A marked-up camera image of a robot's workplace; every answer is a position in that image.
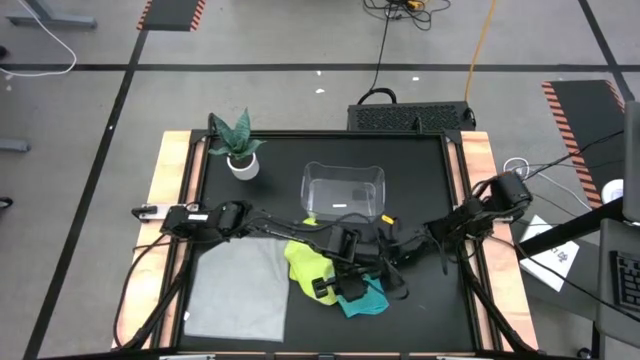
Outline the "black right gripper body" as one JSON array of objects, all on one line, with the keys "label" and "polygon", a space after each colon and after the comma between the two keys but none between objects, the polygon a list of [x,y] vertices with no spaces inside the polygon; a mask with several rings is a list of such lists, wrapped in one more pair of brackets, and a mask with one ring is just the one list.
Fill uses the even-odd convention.
[{"label": "black right gripper body", "polygon": [[434,238],[423,230],[401,232],[400,238],[387,237],[383,245],[386,259],[392,265],[416,262],[435,249]]}]

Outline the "teal microfiber towel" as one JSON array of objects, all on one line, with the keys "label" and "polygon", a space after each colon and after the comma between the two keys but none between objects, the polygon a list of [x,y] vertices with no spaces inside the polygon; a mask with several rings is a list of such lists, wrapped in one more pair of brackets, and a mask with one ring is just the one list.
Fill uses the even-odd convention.
[{"label": "teal microfiber towel", "polygon": [[380,280],[369,275],[365,275],[363,280],[367,288],[365,295],[360,299],[347,301],[342,295],[337,296],[337,301],[347,318],[357,315],[379,315],[389,307]]}]

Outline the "yellow-green microfiber towel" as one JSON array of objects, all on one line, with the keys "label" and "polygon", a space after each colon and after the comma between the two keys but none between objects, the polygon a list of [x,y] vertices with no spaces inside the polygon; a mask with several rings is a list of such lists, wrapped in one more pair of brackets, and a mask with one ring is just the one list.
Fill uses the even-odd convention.
[{"label": "yellow-green microfiber towel", "polygon": [[337,302],[332,288],[328,289],[326,296],[317,297],[312,286],[313,280],[328,280],[334,275],[334,266],[330,259],[314,252],[308,245],[295,241],[287,243],[284,256],[289,263],[289,278],[298,283],[307,297],[326,306]]}]

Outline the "clear plastic bin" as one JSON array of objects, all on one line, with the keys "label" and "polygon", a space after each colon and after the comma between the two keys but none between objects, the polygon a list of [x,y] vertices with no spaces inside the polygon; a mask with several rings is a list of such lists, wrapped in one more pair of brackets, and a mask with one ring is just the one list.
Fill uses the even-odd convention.
[{"label": "clear plastic bin", "polygon": [[310,162],[304,167],[300,198],[301,206],[316,220],[336,220],[350,213],[374,220],[385,209],[385,172],[378,166]]}]

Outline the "grey microfiber towel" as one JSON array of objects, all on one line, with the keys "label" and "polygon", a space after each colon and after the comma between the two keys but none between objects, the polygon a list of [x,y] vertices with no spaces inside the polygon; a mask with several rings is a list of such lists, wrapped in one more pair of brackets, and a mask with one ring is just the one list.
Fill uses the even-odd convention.
[{"label": "grey microfiber towel", "polygon": [[282,342],[289,295],[285,246],[275,238],[233,238],[202,254],[184,334]]}]

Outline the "black perforated computer case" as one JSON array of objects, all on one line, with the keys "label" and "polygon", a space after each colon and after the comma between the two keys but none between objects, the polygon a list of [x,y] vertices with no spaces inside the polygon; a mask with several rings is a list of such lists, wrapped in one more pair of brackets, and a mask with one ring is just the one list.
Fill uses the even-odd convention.
[{"label": "black perforated computer case", "polygon": [[464,101],[351,105],[350,131],[474,131],[473,110]]}]

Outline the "white plant pot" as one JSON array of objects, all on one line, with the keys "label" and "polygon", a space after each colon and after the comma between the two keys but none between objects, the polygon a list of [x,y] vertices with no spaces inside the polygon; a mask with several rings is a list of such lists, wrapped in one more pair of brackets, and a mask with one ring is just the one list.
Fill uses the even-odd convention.
[{"label": "white plant pot", "polygon": [[228,157],[226,162],[232,174],[241,181],[255,178],[260,170],[260,164],[255,153],[244,158],[238,166],[234,164],[234,160],[231,157]]}]

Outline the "white paper sheet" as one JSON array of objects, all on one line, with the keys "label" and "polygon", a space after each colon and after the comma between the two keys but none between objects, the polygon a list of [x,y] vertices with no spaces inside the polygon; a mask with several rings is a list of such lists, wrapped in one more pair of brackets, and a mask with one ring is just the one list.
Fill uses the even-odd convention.
[{"label": "white paper sheet", "polygon": [[[548,231],[552,226],[538,215],[534,215],[521,238],[520,245],[525,241]],[[560,292],[565,283],[573,262],[577,258],[579,245],[569,241],[563,245],[544,251],[531,258],[520,261],[520,267],[534,278],[547,285],[556,292]]]}]

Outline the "black diagonal bar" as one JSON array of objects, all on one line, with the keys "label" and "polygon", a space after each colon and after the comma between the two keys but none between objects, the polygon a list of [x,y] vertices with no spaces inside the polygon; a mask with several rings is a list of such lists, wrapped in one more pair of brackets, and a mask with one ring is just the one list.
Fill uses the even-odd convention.
[{"label": "black diagonal bar", "polygon": [[625,219],[623,215],[623,197],[555,226],[550,230],[541,232],[526,240],[522,245],[518,244],[517,258],[521,260],[525,257],[537,255],[568,241],[593,233],[600,229],[600,223],[604,219],[616,221]]}]

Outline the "green snake plant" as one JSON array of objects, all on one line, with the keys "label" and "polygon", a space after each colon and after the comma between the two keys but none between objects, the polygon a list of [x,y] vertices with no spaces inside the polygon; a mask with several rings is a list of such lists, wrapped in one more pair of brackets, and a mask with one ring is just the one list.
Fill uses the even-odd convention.
[{"label": "green snake plant", "polygon": [[226,155],[232,160],[240,161],[254,154],[264,144],[263,140],[251,137],[251,119],[247,108],[239,116],[233,128],[214,113],[209,114],[208,120],[211,122],[211,129],[222,142],[220,147],[210,149],[210,154]]}]

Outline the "grey desk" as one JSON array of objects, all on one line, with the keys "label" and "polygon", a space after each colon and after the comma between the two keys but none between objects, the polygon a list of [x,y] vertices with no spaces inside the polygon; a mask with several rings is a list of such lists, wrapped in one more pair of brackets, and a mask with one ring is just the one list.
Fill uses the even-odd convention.
[{"label": "grey desk", "polygon": [[613,296],[611,251],[640,255],[640,227],[610,219],[601,223],[596,327],[608,337],[640,348],[640,312],[616,304]]}]

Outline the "white cup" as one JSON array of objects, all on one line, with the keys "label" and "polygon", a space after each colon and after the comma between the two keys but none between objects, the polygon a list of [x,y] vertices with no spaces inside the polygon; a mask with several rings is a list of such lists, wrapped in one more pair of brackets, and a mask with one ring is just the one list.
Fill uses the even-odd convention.
[{"label": "white cup", "polygon": [[601,191],[601,200],[603,204],[610,203],[619,199],[624,194],[624,180],[614,179],[607,182]]}]

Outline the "hazard-striped black mat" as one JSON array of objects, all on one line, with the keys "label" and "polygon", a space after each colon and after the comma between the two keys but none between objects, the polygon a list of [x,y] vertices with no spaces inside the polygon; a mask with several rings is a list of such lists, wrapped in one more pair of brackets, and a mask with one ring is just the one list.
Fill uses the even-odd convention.
[{"label": "hazard-striped black mat", "polygon": [[622,99],[607,80],[545,81],[542,90],[571,154],[567,165],[575,169],[588,206],[598,208],[605,185],[624,175]]},{"label": "hazard-striped black mat", "polygon": [[146,0],[137,29],[194,32],[202,20],[206,0]]}]

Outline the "black keyboard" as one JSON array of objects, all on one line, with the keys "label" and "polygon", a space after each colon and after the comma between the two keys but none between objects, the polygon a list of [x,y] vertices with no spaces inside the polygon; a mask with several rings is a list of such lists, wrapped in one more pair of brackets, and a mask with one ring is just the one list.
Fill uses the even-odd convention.
[{"label": "black keyboard", "polygon": [[640,255],[611,251],[610,260],[616,304],[640,312]]}]

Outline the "grey monitor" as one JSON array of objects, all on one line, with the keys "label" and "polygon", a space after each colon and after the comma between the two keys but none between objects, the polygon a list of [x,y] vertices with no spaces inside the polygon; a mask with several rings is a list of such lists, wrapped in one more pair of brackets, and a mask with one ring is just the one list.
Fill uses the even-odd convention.
[{"label": "grey monitor", "polygon": [[640,222],[640,102],[625,104],[623,213]]}]

